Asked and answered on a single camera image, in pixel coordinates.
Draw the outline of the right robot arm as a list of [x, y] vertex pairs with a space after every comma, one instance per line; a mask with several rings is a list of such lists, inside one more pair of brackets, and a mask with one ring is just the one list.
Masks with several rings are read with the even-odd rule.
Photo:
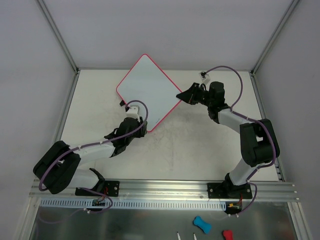
[[280, 154], [271, 121], [266, 118], [255, 120], [235, 112], [225, 102], [224, 84], [218, 81], [212, 82], [209, 88], [193, 83], [176, 97], [189, 105], [206, 106], [211, 120], [239, 134], [241, 160], [226, 174], [222, 183], [208, 189], [208, 196], [229, 199], [244, 197], [248, 193], [251, 178], [259, 169], [273, 165]]

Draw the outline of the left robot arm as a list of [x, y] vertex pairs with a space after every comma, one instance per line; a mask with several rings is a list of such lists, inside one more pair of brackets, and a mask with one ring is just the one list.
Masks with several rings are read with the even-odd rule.
[[112, 158], [124, 152], [135, 138], [147, 133], [147, 121], [142, 117], [126, 117], [119, 127], [101, 142], [71, 148], [64, 141], [55, 142], [33, 168], [39, 179], [38, 189], [56, 195], [66, 188], [75, 188], [77, 196], [101, 196], [108, 193], [109, 184], [95, 168], [79, 166], [99, 159]]

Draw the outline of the pink-framed whiteboard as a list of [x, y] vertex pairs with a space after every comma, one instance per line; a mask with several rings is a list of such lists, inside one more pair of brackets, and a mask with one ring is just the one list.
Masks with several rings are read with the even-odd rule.
[[147, 117], [147, 131], [152, 132], [181, 102], [182, 91], [147, 54], [143, 54], [116, 87], [125, 102], [138, 100], [139, 115]]

